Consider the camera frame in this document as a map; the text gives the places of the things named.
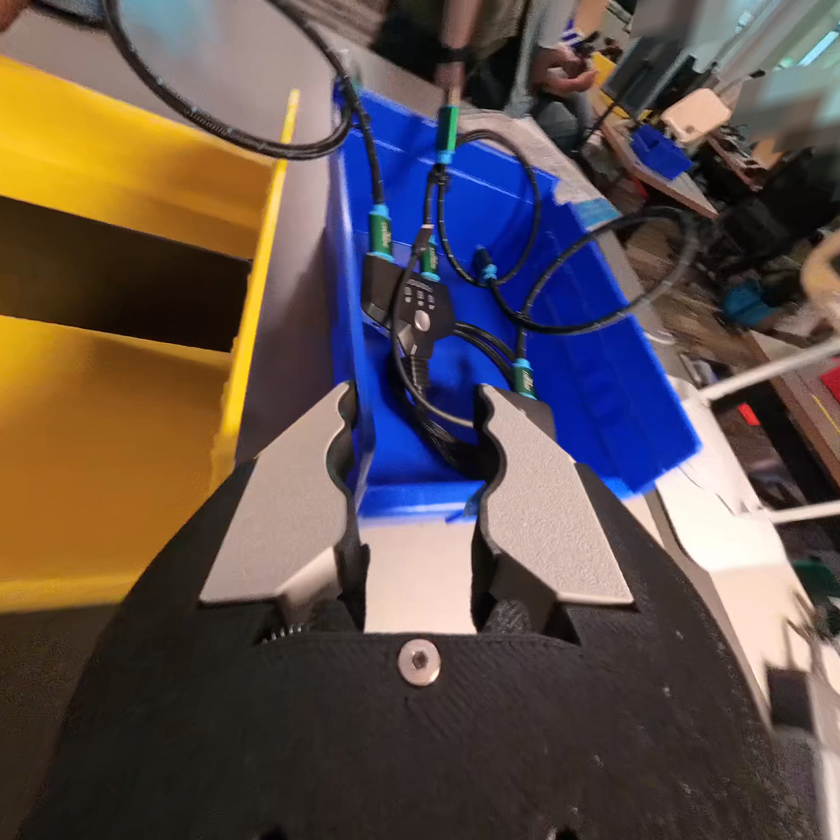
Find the white desk stand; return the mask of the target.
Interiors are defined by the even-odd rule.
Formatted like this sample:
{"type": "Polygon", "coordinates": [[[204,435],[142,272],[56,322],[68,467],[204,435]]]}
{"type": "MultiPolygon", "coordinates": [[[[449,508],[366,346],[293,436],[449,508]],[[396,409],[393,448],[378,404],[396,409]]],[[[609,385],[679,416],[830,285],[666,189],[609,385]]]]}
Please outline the white desk stand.
{"type": "Polygon", "coordinates": [[[816,608],[787,559],[778,526],[837,519],[838,501],[782,511],[765,507],[711,410],[725,396],[838,354],[838,338],[807,350],[776,344],[782,355],[705,388],[668,376],[701,448],[658,479],[663,512],[654,519],[664,546],[685,555],[690,571],[703,570],[700,582],[713,591],[707,602],[764,709],[770,708],[772,672],[792,671],[806,677],[816,710],[826,712],[833,725],[838,723],[838,642],[820,635],[816,608]]]}

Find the small blue bin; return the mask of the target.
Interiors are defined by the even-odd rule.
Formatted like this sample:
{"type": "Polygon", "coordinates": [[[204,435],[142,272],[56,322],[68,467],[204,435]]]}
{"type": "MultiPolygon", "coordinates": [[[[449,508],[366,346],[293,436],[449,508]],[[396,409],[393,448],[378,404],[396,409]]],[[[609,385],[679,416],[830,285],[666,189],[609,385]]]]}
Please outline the small blue bin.
{"type": "Polygon", "coordinates": [[[688,154],[675,141],[647,123],[631,135],[631,149],[643,165],[667,181],[687,173],[692,166],[688,154]]]}

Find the white boxy device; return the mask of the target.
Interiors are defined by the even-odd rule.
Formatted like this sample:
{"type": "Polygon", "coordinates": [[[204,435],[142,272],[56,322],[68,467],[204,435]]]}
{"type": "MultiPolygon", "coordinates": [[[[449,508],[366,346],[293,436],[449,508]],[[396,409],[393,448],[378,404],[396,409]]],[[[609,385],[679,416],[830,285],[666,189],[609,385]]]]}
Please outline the white boxy device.
{"type": "Polygon", "coordinates": [[[672,141],[688,147],[727,123],[731,116],[732,109],[717,93],[700,88],[664,110],[660,122],[672,141]]]}

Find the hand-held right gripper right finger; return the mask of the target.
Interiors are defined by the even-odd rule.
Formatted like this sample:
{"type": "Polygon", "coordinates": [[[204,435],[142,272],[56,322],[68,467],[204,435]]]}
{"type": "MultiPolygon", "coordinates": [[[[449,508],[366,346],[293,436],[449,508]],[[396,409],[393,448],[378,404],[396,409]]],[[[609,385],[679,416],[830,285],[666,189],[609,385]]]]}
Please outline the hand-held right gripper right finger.
{"type": "Polygon", "coordinates": [[[478,385],[474,418],[485,484],[471,543],[479,634],[575,635],[571,607],[634,610],[634,597],[550,407],[478,385]]]}

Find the blue plastic bin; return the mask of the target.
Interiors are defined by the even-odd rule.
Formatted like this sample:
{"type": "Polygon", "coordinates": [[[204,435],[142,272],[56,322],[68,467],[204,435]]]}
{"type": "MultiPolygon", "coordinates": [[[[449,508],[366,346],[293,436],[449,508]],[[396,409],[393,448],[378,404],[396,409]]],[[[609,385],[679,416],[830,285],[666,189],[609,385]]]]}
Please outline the blue plastic bin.
{"type": "MultiPolygon", "coordinates": [[[[435,162],[436,125],[372,91],[360,99],[371,120],[400,265],[424,219],[427,173],[435,162]]],[[[539,232],[521,271],[500,289],[509,306],[522,300],[544,270],[614,208],[556,150],[538,163],[542,144],[532,123],[503,119],[536,168],[542,197],[539,232]]],[[[331,359],[336,383],[354,380],[360,417],[353,434],[354,491],[362,519],[454,520],[480,488],[417,436],[391,392],[387,333],[361,309],[362,269],[372,207],[364,140],[353,131],[329,161],[324,253],[331,309],[331,359]]],[[[522,166],[488,143],[458,150],[445,194],[451,249],[470,268],[484,247],[499,273],[508,272],[528,241],[532,190],[522,166]]],[[[693,456],[700,441],[655,350],[635,318],[572,337],[531,334],[528,361],[538,398],[549,405],[556,438],[624,499],[693,456]]]]}

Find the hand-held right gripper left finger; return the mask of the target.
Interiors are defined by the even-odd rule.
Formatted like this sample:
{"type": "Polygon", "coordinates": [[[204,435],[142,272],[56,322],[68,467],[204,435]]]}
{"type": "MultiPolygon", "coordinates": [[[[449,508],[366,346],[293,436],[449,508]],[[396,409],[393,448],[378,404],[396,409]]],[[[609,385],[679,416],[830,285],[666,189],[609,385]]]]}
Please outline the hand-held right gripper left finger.
{"type": "Polygon", "coordinates": [[[272,602],[302,623],[332,597],[365,623],[370,550],[354,494],[352,381],[334,386],[254,459],[201,590],[204,606],[272,602]]]}

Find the yellow plastic bin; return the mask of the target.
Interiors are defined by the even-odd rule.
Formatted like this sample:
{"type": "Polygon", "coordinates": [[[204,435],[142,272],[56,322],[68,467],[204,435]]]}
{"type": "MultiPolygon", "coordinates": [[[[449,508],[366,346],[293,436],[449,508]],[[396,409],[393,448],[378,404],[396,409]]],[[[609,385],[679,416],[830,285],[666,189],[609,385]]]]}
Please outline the yellow plastic bin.
{"type": "Polygon", "coordinates": [[[235,467],[287,166],[1,82],[2,613],[114,603],[235,467]]]}

